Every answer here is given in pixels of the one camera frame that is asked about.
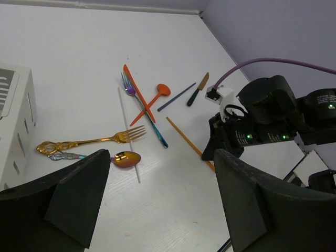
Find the white wall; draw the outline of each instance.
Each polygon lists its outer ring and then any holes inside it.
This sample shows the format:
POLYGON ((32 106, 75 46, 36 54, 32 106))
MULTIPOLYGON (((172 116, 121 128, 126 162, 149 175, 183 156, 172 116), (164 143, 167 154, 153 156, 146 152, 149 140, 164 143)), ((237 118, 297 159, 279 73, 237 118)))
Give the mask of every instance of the white wall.
MULTIPOLYGON (((202 16, 237 63, 280 57, 336 69, 335 14, 335 0, 211 0, 202 16)), ((336 88, 336 76, 297 66, 258 63, 243 71, 250 80, 283 75, 297 97, 336 88)), ((313 148, 336 169, 336 144, 313 148)))

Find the metal grille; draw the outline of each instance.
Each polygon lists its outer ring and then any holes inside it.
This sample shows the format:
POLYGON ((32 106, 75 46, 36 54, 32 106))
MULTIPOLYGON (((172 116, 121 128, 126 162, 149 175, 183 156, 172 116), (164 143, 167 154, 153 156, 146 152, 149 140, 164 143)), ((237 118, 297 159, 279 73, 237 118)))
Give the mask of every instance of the metal grille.
POLYGON ((0 68, 0 116, 11 87, 14 71, 0 68))

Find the utensil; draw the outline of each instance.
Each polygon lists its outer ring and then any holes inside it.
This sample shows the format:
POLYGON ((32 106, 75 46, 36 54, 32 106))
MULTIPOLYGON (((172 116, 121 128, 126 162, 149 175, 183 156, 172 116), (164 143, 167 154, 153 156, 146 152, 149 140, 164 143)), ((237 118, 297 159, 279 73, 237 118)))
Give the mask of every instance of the utensil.
POLYGON ((119 168, 129 168, 138 164, 141 156, 133 151, 123 151, 111 157, 111 162, 119 168))
MULTIPOLYGON (((125 73, 122 73, 121 74, 121 77, 122 77, 122 81, 123 81, 123 84, 124 84, 124 87, 125 87, 125 91, 126 93, 129 95, 129 96, 133 96, 135 97, 135 99, 138 101, 141 109, 143 109, 143 111, 145 111, 141 101, 139 100, 139 98, 136 96, 136 91, 135 89, 133 88, 130 80, 128 79, 128 77, 125 75, 125 73)), ((148 118, 148 120, 150 121, 153 129, 154 129, 154 132, 155 134, 157 135, 157 137, 159 138, 160 142, 162 143, 162 145, 165 147, 165 148, 168 148, 168 143, 165 141, 165 139, 163 138, 163 136, 161 135, 161 133, 159 132, 159 130, 157 129, 157 127, 155 126, 154 122, 152 121, 152 119, 149 117, 147 111, 146 111, 146 116, 148 118)))
POLYGON ((76 142, 62 142, 62 143, 54 143, 50 141, 43 142, 42 144, 36 147, 36 150, 44 155, 52 155, 55 152, 62 151, 62 150, 69 150, 71 148, 81 146, 88 143, 97 143, 97 142, 104 142, 104 141, 114 141, 117 143, 129 143, 142 137, 146 134, 146 129, 144 126, 139 126, 130 130, 125 130, 116 133, 114 136, 110 138, 100 138, 100 139, 93 139, 93 140, 86 140, 86 141, 76 141, 76 142))
POLYGON ((204 76, 203 80, 201 81, 201 83, 198 85, 196 91, 193 93, 193 95, 188 100, 187 105, 189 107, 193 104, 193 102, 194 102, 194 100, 195 100, 198 92, 201 91, 204 88, 204 86, 207 83, 208 79, 209 79, 209 73, 207 72, 206 75, 204 76))
POLYGON ((158 112, 160 112, 161 110, 163 110, 165 107, 167 107, 170 103, 172 103, 173 101, 175 101, 178 97, 180 97, 181 95, 183 95, 185 92, 187 92, 191 87, 193 87, 196 83, 191 84, 189 87, 187 87, 186 89, 184 89, 181 93, 179 93, 177 96, 175 96, 174 98, 172 98, 170 101, 166 102, 164 105, 162 105, 161 107, 159 107, 157 109, 158 112))
MULTIPOLYGON (((169 96, 171 94, 169 87, 165 84, 158 84, 157 92, 158 93, 156 94, 154 99, 151 100, 150 103, 148 103, 149 107, 151 107, 160 96, 169 96)), ((131 122, 130 126, 133 126, 143 115, 144 111, 141 111, 140 114, 138 114, 138 116, 133 120, 133 122, 131 122)))
MULTIPOLYGON (((169 117, 166 117, 166 119, 168 120, 168 122, 170 122, 170 124, 174 127, 174 129, 176 129, 177 132, 183 137, 183 139, 191 146, 191 148, 193 148, 193 150, 201 157, 202 153, 199 151, 199 149, 186 137, 185 134, 183 134, 183 132, 175 125, 175 123, 173 123, 172 120, 170 120, 169 117)), ((215 171, 215 167, 210 161, 205 161, 205 163, 211 168, 211 170, 215 171)))
POLYGON ((69 153, 69 152, 55 152, 52 155, 48 155, 48 158, 50 158, 53 161, 74 160, 74 159, 86 158, 86 155, 80 155, 80 154, 69 153))
MULTIPOLYGON (((124 94, 121 91, 120 87, 118 87, 118 94, 119 94, 119 98, 120 98, 122 114, 124 116, 125 127, 128 130, 129 129, 128 115, 127 115, 127 110, 126 110, 125 101, 124 101, 124 94)), ((134 151, 133 142, 130 142, 130 148, 131 148, 131 151, 134 151)), ((140 172, 139 172, 138 166, 135 164, 134 168, 135 168, 136 176, 138 178, 138 182, 141 183, 140 172)))
POLYGON ((133 77, 132 77, 132 75, 131 75, 131 72, 130 72, 130 70, 128 69, 127 65, 124 65, 124 67, 123 67, 123 71, 126 72, 128 78, 130 78, 130 81, 131 81, 131 83, 132 83, 132 86, 133 86, 134 89, 136 90, 136 92, 137 92, 137 94, 138 94, 138 96, 139 96, 139 98, 140 98, 140 100, 141 100, 143 106, 145 107, 146 111, 148 112, 150 118, 153 120, 153 122, 156 122, 156 121, 155 121, 155 118, 154 118, 154 116, 153 116, 153 114, 152 114, 152 111, 150 110, 150 107, 147 105, 145 99, 142 97, 142 94, 141 94, 140 90, 138 89, 137 84, 135 84, 135 81, 134 81, 134 79, 133 79, 133 77))

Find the white box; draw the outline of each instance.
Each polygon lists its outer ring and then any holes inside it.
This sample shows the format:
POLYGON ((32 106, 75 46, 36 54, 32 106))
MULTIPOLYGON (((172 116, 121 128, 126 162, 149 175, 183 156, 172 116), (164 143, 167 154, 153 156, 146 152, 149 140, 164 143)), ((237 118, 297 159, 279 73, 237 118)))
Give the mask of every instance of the white box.
POLYGON ((36 123, 29 68, 0 63, 0 191, 22 184, 36 123))

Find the black knife handle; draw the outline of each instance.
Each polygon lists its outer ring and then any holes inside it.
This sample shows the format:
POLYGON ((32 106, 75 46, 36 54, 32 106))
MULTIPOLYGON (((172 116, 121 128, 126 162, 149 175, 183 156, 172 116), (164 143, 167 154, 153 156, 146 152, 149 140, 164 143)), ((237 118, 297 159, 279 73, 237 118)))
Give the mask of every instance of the black knife handle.
POLYGON ((199 92, 199 89, 196 89, 193 95, 190 97, 189 101, 187 102, 188 107, 190 107, 193 104, 198 92, 199 92))

